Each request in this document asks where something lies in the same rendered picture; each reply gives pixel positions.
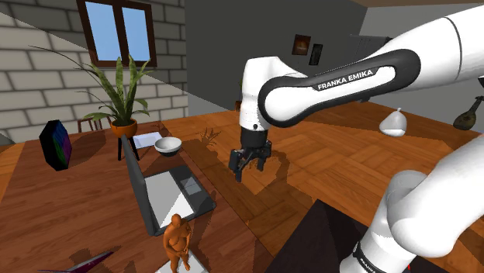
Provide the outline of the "white flat sheet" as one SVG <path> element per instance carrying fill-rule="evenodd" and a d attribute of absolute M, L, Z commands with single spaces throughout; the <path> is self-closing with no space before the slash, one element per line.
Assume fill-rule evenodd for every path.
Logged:
<path fill-rule="evenodd" d="M 159 132 L 145 133 L 133 136 L 136 149 L 153 146 L 162 136 Z"/>

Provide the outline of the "white flat book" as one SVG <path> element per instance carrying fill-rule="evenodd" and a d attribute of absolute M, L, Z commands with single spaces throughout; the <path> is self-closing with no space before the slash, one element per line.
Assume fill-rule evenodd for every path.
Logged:
<path fill-rule="evenodd" d="M 186 270 L 183 260 L 180 259 L 178 262 L 177 273 L 209 273 L 191 250 L 188 251 L 188 264 L 190 265 L 189 271 Z M 173 273 L 171 270 L 171 262 L 166 262 L 154 273 Z"/>

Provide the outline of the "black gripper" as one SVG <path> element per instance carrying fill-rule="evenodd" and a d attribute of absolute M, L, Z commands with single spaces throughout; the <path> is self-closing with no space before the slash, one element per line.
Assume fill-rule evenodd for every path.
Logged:
<path fill-rule="evenodd" d="M 241 128 L 240 134 L 241 148 L 239 150 L 231 150 L 228 168 L 234 173 L 237 182 L 241 182 L 242 171 L 251 160 L 251 152 L 245 150 L 247 148 L 254 148 L 257 150 L 259 171 L 264 170 L 264 164 L 268 157 L 271 156 L 271 141 L 268 140 L 268 131 L 253 131 L 244 127 Z"/>

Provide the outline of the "black hexagonal box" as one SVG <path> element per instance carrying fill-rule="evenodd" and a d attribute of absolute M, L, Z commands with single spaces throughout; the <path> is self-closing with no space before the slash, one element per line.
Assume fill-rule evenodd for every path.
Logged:
<path fill-rule="evenodd" d="M 39 139 L 45 161 L 56 171 L 68 169 L 72 146 L 61 121 L 50 120 L 43 128 Z"/>

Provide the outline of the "dark wall picture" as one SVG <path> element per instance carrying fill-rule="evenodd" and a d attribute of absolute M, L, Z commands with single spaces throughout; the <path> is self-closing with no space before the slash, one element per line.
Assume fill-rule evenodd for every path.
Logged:
<path fill-rule="evenodd" d="M 319 44 L 319 43 L 313 44 L 313 49 L 309 59 L 310 66 L 317 66 L 319 64 L 322 50 L 323 50 L 323 44 Z"/>

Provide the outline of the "green plant in orange pot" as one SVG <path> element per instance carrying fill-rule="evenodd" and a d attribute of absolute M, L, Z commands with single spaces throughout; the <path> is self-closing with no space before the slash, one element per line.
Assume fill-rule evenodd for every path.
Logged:
<path fill-rule="evenodd" d="M 33 48 L 41 50 L 43 49 L 42 47 L 36 46 L 33 46 Z M 110 112 L 92 112 L 85 115 L 83 119 L 96 122 L 102 118 L 107 118 L 107 120 L 110 121 L 112 131 L 118 138 L 121 138 L 122 135 L 126 135 L 126 138 L 132 138 L 136 134 L 137 121 L 132 118 L 132 115 L 134 113 L 143 113 L 147 116 L 150 115 L 150 113 L 147 111 L 147 101 L 143 98 L 136 98 L 138 81 L 144 75 L 150 73 L 150 71 L 145 70 L 145 67 L 149 63 L 148 60 L 142 64 L 140 69 L 137 69 L 137 66 L 135 65 L 135 60 L 130 54 L 128 55 L 129 63 L 127 67 L 130 71 L 130 78 L 128 92 L 125 94 L 123 86 L 124 67 L 120 57 L 118 57 L 116 60 L 116 80 L 115 84 L 112 84 L 105 76 L 105 73 L 94 64 L 79 64 L 78 62 L 72 60 L 66 55 L 61 54 L 55 50 L 49 50 L 46 48 L 44 48 L 44 50 L 61 55 L 62 57 L 66 57 L 68 60 L 75 63 L 77 65 L 76 69 L 88 73 L 111 99 L 112 105 L 108 105 L 104 103 L 98 96 L 92 94 L 91 92 L 87 92 L 87 94 L 95 97 L 102 103 L 102 105 L 99 106 L 99 110 L 103 107 L 107 107 Z"/>

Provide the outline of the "dark robot stand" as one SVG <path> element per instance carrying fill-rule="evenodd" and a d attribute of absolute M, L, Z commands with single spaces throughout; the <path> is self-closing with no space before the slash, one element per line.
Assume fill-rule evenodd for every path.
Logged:
<path fill-rule="evenodd" d="M 449 273 L 393 239 L 386 204 L 370 227 L 316 200 L 265 273 Z"/>

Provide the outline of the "dark grey open laptop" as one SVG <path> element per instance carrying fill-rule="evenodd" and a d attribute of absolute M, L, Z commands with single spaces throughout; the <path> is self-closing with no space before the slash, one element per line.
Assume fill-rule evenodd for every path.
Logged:
<path fill-rule="evenodd" d="M 124 149 L 133 193 L 150 236 L 163 234 L 174 214 L 189 221 L 216 208 L 215 201 L 188 166 L 145 176 L 138 164 L 135 141 L 122 136 L 118 147 Z"/>

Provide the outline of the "brown mandolin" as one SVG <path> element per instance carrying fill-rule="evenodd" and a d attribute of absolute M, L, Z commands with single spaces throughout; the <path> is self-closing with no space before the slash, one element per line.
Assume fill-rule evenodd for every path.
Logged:
<path fill-rule="evenodd" d="M 476 123 L 476 111 L 481 102 L 484 101 L 484 96 L 475 97 L 475 102 L 471 108 L 459 115 L 453 122 L 453 127 L 458 130 L 470 130 Z"/>

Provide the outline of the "brown wall picture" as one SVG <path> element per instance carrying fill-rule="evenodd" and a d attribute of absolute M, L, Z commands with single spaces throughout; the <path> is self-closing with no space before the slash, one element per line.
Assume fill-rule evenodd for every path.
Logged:
<path fill-rule="evenodd" d="M 310 45 L 310 36 L 296 34 L 292 46 L 292 55 L 306 56 Z"/>

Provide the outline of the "brown framed window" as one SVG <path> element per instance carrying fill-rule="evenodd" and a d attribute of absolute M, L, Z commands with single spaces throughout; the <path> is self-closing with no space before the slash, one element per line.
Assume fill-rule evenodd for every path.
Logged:
<path fill-rule="evenodd" d="M 132 0 L 76 0 L 91 62 L 157 66 L 152 8 Z"/>

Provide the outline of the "white drop-shaped vase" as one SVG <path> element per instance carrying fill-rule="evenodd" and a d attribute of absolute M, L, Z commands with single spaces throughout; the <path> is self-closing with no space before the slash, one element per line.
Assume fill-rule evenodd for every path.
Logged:
<path fill-rule="evenodd" d="M 406 117 L 401 113 L 401 108 L 389 114 L 381 123 L 379 124 L 380 131 L 391 137 L 401 137 L 406 133 L 407 120 Z"/>

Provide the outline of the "black plant stand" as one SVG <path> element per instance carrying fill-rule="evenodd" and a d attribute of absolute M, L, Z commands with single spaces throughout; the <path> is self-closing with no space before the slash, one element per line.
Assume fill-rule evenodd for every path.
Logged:
<path fill-rule="evenodd" d="M 130 137 L 130 138 L 127 138 L 128 141 L 130 142 L 130 146 L 132 148 L 132 151 L 134 153 L 134 155 L 136 156 L 136 159 L 139 161 L 140 160 L 140 157 L 139 157 L 139 154 L 137 152 L 137 147 L 136 147 L 136 144 L 134 142 L 134 139 L 133 137 Z M 121 161 L 121 152 L 122 152 L 122 139 L 121 138 L 118 138 L 118 161 Z"/>

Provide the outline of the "brown wooden chair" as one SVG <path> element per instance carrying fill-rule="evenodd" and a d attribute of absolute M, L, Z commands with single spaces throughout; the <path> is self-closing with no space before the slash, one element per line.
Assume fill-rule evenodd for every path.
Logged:
<path fill-rule="evenodd" d="M 94 120 L 92 117 L 85 118 L 85 119 L 78 119 L 77 120 L 77 125 L 78 125 L 78 132 L 82 132 L 82 123 L 87 123 L 89 125 L 89 128 L 91 131 L 95 130 L 102 130 L 102 121 L 100 119 Z"/>

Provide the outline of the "orange human figure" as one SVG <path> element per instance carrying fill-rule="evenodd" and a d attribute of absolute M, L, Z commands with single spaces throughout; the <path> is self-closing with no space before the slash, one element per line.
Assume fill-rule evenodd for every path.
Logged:
<path fill-rule="evenodd" d="M 185 269 L 190 270 L 188 252 L 191 237 L 192 230 L 188 222 L 178 214 L 174 214 L 163 236 L 163 246 L 170 260 L 172 273 L 178 273 L 178 262 L 180 260 L 182 260 Z"/>

